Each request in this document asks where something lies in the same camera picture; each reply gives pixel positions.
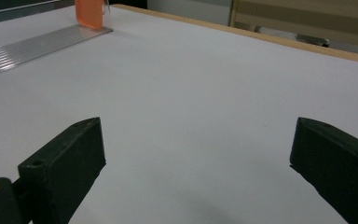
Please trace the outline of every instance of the white table surface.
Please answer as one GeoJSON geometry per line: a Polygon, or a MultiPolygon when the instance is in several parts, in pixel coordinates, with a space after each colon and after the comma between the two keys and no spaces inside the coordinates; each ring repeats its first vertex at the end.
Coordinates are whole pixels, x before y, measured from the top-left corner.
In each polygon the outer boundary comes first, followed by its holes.
{"type": "MultiPolygon", "coordinates": [[[[0,46],[76,23],[0,23],[0,46]]],[[[289,167],[296,119],[358,137],[358,63],[113,9],[115,31],[0,74],[0,176],[101,117],[107,165],[71,223],[345,223],[289,167]]]]}

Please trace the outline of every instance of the background wall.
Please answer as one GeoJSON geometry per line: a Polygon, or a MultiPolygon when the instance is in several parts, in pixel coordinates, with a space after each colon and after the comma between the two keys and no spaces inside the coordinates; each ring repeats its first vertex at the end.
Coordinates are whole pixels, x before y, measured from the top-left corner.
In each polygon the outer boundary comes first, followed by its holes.
{"type": "Polygon", "coordinates": [[[147,0],[150,10],[229,25],[232,0],[147,0]]]}

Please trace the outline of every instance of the wooden table edge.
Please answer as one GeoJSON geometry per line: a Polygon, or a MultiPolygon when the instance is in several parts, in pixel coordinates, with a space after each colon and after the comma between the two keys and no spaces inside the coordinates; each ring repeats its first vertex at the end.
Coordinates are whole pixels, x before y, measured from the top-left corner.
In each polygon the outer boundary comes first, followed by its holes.
{"type": "Polygon", "coordinates": [[[337,58],[341,58],[341,59],[358,62],[358,54],[357,53],[347,52],[344,50],[329,49],[329,48],[325,48],[325,47],[320,47],[320,46],[315,46],[315,45],[306,44],[306,43],[302,43],[302,42],[297,42],[294,40],[284,39],[284,38],[277,37],[277,36],[258,34],[258,33],[241,30],[241,29],[237,29],[237,28],[233,28],[233,27],[229,27],[229,26],[225,26],[225,25],[214,24],[214,23],[210,23],[207,21],[197,21],[197,20],[193,20],[190,18],[174,16],[174,15],[167,14],[167,13],[152,11],[149,9],[143,9],[143,8],[138,8],[138,7],[129,7],[129,6],[121,5],[121,4],[115,4],[113,6],[117,7],[117,8],[121,8],[121,9],[126,9],[129,11],[133,11],[133,12],[142,13],[142,14],[149,15],[149,16],[159,17],[159,18],[168,19],[168,20],[172,20],[172,21],[186,22],[186,23],[203,26],[203,27],[207,27],[207,28],[211,28],[211,29],[215,29],[215,30],[219,30],[219,31],[229,32],[229,33],[236,34],[236,35],[244,35],[244,36],[248,36],[251,38],[267,41],[267,42],[274,43],[274,44],[283,45],[283,46],[294,48],[294,49],[302,49],[302,50],[306,50],[306,51],[310,51],[310,52],[314,52],[314,53],[319,53],[319,54],[323,54],[323,55],[328,55],[328,56],[333,56],[333,57],[337,57],[337,58]]]}

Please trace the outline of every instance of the screw hole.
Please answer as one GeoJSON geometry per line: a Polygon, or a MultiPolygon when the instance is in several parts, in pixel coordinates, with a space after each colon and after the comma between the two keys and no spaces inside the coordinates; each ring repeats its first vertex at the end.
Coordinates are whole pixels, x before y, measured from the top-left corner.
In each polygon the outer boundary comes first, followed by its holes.
{"type": "Polygon", "coordinates": [[[32,163],[33,166],[41,166],[45,163],[43,160],[36,160],[32,163]]]}

